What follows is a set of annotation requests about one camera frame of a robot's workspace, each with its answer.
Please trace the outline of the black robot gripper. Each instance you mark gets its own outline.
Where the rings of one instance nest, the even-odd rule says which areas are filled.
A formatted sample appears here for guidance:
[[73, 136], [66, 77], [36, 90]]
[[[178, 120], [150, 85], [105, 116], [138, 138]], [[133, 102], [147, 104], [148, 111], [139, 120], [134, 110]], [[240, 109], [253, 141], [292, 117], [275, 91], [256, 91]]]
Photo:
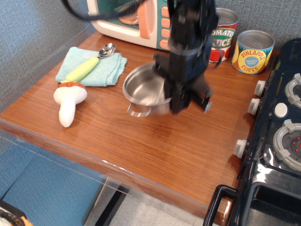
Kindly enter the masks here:
[[154, 71], [164, 78], [165, 99], [171, 99], [171, 111], [178, 114], [193, 101], [204, 112], [210, 110], [213, 90], [205, 80], [211, 47], [202, 47], [191, 55], [178, 55], [170, 52], [168, 56], [154, 54]]

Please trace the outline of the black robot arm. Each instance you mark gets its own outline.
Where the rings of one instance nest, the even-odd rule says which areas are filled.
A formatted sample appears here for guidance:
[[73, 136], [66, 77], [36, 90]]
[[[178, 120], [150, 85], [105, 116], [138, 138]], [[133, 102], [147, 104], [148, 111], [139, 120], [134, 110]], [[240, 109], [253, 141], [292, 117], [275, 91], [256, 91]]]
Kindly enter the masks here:
[[169, 0], [171, 36], [169, 56], [155, 54], [153, 71], [164, 78], [161, 94], [172, 113], [178, 114], [197, 103], [204, 111], [211, 106], [213, 90], [204, 74], [213, 43], [212, 30], [218, 25], [213, 0]]

